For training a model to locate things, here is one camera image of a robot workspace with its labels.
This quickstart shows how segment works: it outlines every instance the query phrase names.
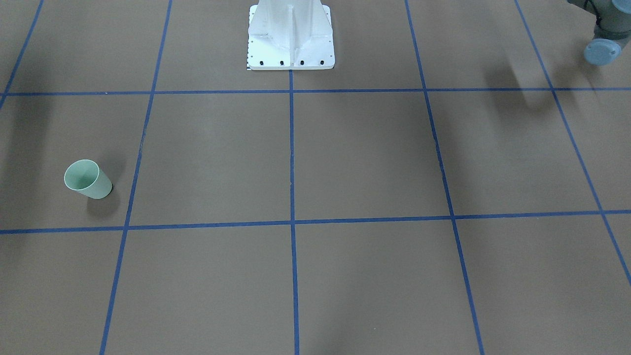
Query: plastic cup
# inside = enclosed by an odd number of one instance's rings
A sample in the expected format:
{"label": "plastic cup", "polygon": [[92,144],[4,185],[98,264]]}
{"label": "plastic cup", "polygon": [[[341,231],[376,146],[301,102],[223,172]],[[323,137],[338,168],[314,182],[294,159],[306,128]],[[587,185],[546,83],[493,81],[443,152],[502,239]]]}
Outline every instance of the plastic cup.
{"label": "plastic cup", "polygon": [[112,182],[97,163],[89,159],[72,163],[64,174],[66,186],[87,197],[99,199],[112,191]]}

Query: gray square tile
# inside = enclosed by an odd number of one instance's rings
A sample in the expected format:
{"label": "gray square tile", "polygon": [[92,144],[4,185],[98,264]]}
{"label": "gray square tile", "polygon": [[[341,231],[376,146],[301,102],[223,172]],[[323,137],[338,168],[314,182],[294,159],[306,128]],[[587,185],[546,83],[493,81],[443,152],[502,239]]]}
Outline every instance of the gray square tile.
{"label": "gray square tile", "polygon": [[[148,97],[9,97],[0,111],[0,228],[121,226]],[[93,200],[64,185],[66,168],[97,162],[114,184]]]}
{"label": "gray square tile", "polygon": [[133,224],[290,218],[289,96],[157,95]]}
{"label": "gray square tile", "polygon": [[27,39],[28,30],[31,27],[38,0],[27,1],[2,1],[0,3],[0,89],[4,91],[11,71],[15,65],[22,45]]}
{"label": "gray square tile", "polygon": [[294,72],[296,89],[421,87],[403,1],[322,3],[331,8],[335,68]]}
{"label": "gray square tile", "polygon": [[0,352],[98,354],[121,232],[0,236]]}
{"label": "gray square tile", "polygon": [[513,0],[410,1],[430,88],[547,87]]}
{"label": "gray square tile", "polygon": [[166,1],[46,1],[12,92],[150,90]]}
{"label": "gray square tile", "polygon": [[594,37],[596,17],[565,1],[520,1],[524,16],[555,87],[629,87],[631,56],[593,66],[583,51]]}
{"label": "gray square tile", "polygon": [[558,98],[603,208],[631,208],[629,93],[559,92]]}
{"label": "gray square tile", "polygon": [[551,93],[430,99],[456,214],[597,209]]}
{"label": "gray square tile", "polygon": [[629,283],[600,216],[458,226],[488,355],[631,349]]}
{"label": "gray square tile", "polygon": [[296,233],[301,354],[478,353],[449,221]]}
{"label": "gray square tile", "polygon": [[174,1],[158,89],[287,89],[286,71],[246,70],[249,10],[256,3]]}
{"label": "gray square tile", "polygon": [[631,267],[631,215],[609,215],[607,220],[627,267]]}
{"label": "gray square tile", "polygon": [[295,95],[299,219],[449,214],[422,93]]}
{"label": "gray square tile", "polygon": [[288,226],[132,231],[107,354],[293,354]]}

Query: white metal bracket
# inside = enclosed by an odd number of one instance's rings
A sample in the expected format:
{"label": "white metal bracket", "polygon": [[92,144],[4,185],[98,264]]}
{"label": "white metal bracket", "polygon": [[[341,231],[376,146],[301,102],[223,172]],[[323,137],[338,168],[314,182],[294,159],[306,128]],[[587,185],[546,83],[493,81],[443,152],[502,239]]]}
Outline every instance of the white metal bracket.
{"label": "white metal bracket", "polygon": [[331,69],[331,9],[320,0],[260,0],[250,8],[247,69]]}

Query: light blue cap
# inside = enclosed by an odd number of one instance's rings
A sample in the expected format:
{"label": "light blue cap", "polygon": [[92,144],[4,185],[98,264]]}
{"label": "light blue cap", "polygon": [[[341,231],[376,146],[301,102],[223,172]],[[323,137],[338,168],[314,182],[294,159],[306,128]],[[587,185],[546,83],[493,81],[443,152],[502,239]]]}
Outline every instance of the light blue cap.
{"label": "light blue cap", "polygon": [[597,38],[585,47],[583,55],[585,60],[593,65],[606,65],[613,62],[621,52],[622,48],[616,42],[610,39]]}
{"label": "light blue cap", "polygon": [[616,9],[631,15],[631,0],[611,0]]}

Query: gray robot arm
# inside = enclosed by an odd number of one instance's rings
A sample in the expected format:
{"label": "gray robot arm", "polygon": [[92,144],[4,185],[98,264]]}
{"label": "gray robot arm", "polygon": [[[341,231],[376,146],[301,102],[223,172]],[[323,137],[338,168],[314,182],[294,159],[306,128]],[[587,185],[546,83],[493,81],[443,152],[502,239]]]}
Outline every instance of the gray robot arm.
{"label": "gray robot arm", "polygon": [[631,0],[567,0],[594,15],[594,38],[583,52],[594,65],[613,62],[631,39]]}

